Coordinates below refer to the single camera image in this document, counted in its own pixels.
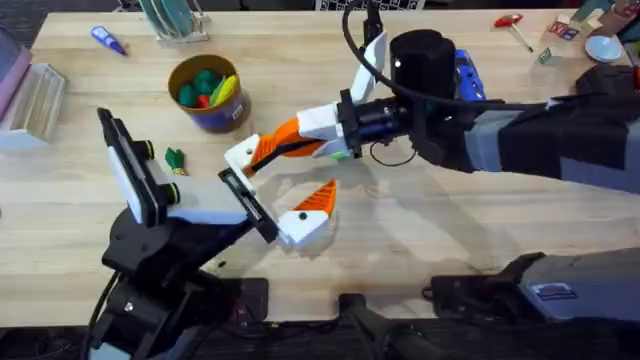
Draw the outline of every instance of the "label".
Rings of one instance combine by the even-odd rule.
[[[577,299],[578,295],[565,283],[549,283],[530,286],[531,291],[536,294],[540,300],[568,300]]]
[[[238,118],[238,116],[240,116],[241,113],[242,113],[242,104],[240,104],[240,106],[238,106],[238,108],[236,108],[236,110],[233,112],[231,117],[233,117],[233,120],[236,120]]]

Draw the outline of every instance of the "yellow object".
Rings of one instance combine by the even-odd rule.
[[[172,169],[171,172],[174,173],[175,175],[187,176],[187,172],[182,168]]]
[[[238,77],[235,75],[229,76],[222,84],[222,88],[218,93],[218,97],[216,101],[213,103],[213,106],[218,106],[225,102],[227,99],[231,97],[233,92],[236,90],[236,86],[238,85]]]

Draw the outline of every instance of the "pen holder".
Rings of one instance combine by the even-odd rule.
[[[182,106],[178,100],[180,87],[190,83],[202,70],[210,70],[227,77],[236,75],[237,85],[231,96],[217,106],[202,109]],[[229,60],[217,55],[198,55],[180,63],[169,77],[169,93],[175,103],[198,126],[207,131],[231,131],[242,124],[249,115],[248,98],[242,90],[240,76]]]

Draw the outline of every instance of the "blue component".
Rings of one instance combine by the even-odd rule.
[[[484,85],[471,55],[466,50],[456,50],[456,71],[458,77],[458,97],[464,101],[485,101]]]

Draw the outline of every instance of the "green ball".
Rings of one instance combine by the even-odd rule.
[[[184,107],[195,107],[198,101],[198,95],[196,90],[191,84],[182,85],[180,87],[180,94],[178,95],[178,102]]]

